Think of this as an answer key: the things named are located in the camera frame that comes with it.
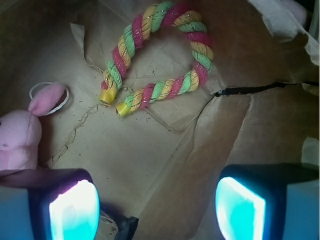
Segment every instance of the pink stuffed animal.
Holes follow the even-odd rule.
[[[0,171],[37,167],[42,134],[38,117],[49,114],[64,91],[60,83],[45,86],[31,100],[28,111],[15,110],[0,117]]]

